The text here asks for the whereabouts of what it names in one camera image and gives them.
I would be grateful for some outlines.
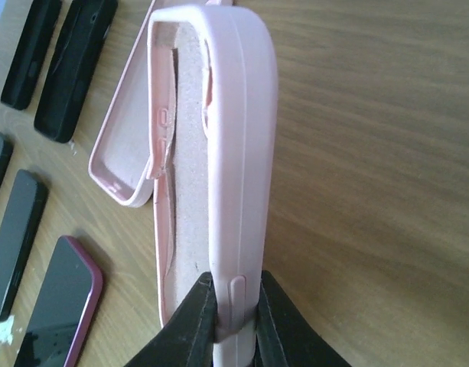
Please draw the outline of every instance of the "wood grain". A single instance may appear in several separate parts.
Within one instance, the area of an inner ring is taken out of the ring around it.
[[[238,3],[261,15],[278,54],[265,267],[354,366],[469,366],[469,0]],[[7,0],[0,92],[29,6]],[[77,235],[107,280],[84,366],[121,366],[159,329],[151,205],[118,206],[86,172],[147,7],[120,2],[74,150],[32,130],[51,52],[30,108],[0,104],[0,130],[16,145],[0,222],[18,168],[51,186],[15,330],[27,325],[57,237]],[[1,366],[22,337],[2,349]]]

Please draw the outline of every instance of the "pink-framed phone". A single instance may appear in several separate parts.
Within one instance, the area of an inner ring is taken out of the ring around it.
[[[57,240],[15,367],[74,367],[103,288],[103,275],[71,236]]]

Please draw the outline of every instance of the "phone screen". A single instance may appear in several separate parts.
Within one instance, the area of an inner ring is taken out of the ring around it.
[[[17,172],[0,227],[0,322],[10,315],[46,198],[33,174]]]
[[[65,237],[60,238],[50,259],[15,367],[64,366],[92,286],[91,271],[72,244]]]

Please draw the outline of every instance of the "wooden table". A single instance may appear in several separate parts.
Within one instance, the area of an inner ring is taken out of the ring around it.
[[[0,93],[30,6],[7,0]],[[106,273],[80,365],[121,366],[159,330],[151,204],[127,209],[88,177],[107,106],[148,7],[121,0],[74,135],[47,141],[31,106],[0,104],[16,171],[50,198],[13,307],[11,365],[57,237]],[[469,0],[240,0],[268,24],[280,72],[265,267],[353,366],[469,366]]]

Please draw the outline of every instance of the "black clamp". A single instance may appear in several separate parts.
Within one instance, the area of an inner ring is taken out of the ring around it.
[[[203,273],[169,323],[125,367],[211,367],[217,302]],[[351,367],[298,312],[282,287],[262,273],[254,367]]]

